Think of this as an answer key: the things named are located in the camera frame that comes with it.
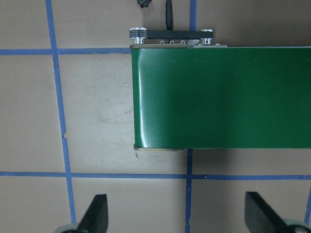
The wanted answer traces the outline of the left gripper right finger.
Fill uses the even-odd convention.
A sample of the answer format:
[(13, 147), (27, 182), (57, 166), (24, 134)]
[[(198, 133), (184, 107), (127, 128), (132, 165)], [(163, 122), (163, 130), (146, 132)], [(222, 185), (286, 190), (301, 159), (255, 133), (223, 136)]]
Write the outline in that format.
[(282, 219), (257, 192), (247, 191), (244, 200), (244, 221), (251, 233), (309, 233), (306, 224)]

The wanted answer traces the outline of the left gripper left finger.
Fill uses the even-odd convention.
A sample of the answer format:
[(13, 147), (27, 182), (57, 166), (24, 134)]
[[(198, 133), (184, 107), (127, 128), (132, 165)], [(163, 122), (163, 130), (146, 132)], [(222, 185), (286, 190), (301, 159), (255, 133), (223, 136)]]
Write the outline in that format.
[(57, 228), (55, 233), (106, 233), (108, 230), (107, 195), (95, 195), (80, 223)]

